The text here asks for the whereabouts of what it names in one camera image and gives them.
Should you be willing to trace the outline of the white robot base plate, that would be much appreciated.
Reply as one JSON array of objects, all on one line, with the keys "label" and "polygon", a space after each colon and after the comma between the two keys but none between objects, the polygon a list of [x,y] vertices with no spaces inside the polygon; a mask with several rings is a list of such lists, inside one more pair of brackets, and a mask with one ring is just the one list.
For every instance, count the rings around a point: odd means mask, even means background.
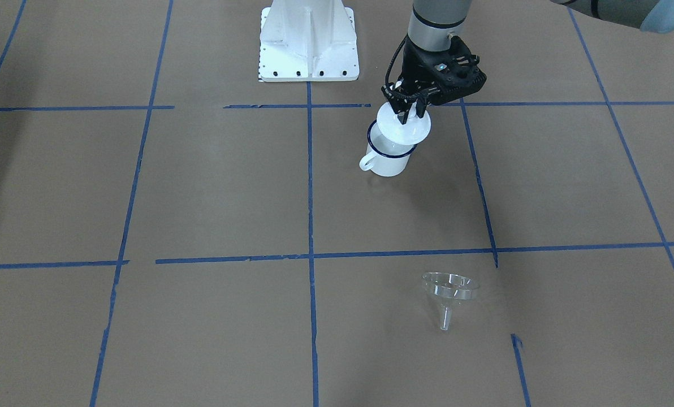
[{"label": "white robot base plate", "polygon": [[355,13],[342,1],[273,1],[260,15],[262,82],[355,81]]}]

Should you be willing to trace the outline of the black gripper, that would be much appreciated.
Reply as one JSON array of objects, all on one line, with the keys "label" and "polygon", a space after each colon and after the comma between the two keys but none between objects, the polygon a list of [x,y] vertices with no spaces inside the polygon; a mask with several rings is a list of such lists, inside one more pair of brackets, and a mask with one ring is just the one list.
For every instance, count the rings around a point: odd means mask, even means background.
[{"label": "black gripper", "polygon": [[412,106],[423,119],[428,106],[442,106],[480,91],[487,75],[479,62],[459,36],[449,38],[443,51],[424,50],[405,36],[388,65],[381,92],[404,125]]}]

